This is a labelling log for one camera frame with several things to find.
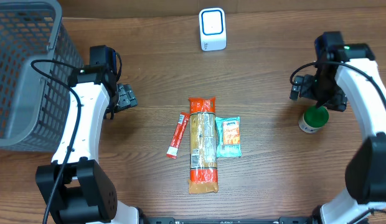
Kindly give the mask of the long spaghetti packet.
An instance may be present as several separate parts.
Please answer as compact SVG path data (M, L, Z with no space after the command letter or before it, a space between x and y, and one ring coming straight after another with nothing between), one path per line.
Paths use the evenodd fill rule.
M219 191L215 98L190 98L189 193Z

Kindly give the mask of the red snack packet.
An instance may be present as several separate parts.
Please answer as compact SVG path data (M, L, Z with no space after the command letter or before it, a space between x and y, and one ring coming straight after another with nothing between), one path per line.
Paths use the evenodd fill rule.
M186 130L187 124L189 122L189 113L181 112L177 122L177 126L172 137L170 146L167 150L166 156L171 159L177 158L177 152L179 150L184 131Z

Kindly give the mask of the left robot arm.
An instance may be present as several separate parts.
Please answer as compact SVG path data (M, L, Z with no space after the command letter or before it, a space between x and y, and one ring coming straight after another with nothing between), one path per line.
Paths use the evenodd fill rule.
M118 200L114 184L98 163L103 120L135 107L130 85L119 82L122 61L106 45L90 48L90 62L71 66L67 82L70 106L52 162L39 166L36 184L46 203L43 222L147 223L141 209Z

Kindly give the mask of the green lidded jar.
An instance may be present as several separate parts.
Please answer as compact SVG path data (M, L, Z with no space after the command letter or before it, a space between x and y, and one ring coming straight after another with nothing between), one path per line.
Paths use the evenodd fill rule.
M316 106L309 107L298 120L299 128L306 133L316 133L329 120L329 113L323 106L317 108Z

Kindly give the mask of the teal tissue packet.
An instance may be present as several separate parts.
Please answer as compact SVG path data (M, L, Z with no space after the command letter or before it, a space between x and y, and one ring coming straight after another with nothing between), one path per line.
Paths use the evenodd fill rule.
M215 118L215 124L217 128L217 157L241 157L242 151L241 151L241 143L237 145L225 145L223 143L223 129L222 124L224 121L231 121L231 120L237 120L240 122L240 117L233 117L233 118Z

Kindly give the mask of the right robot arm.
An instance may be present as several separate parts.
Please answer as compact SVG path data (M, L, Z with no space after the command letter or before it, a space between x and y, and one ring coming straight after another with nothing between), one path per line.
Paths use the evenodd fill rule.
M339 31L324 32L315 41L315 75L289 81L290 98L316 101L312 114L304 113L299 127L314 133L324 126L315 117L325 110L343 112L350 105L359 124L362 145L346 167L345 189L318 206L301 223L367 223L375 212L386 212L386 88L375 55L367 44L345 44Z

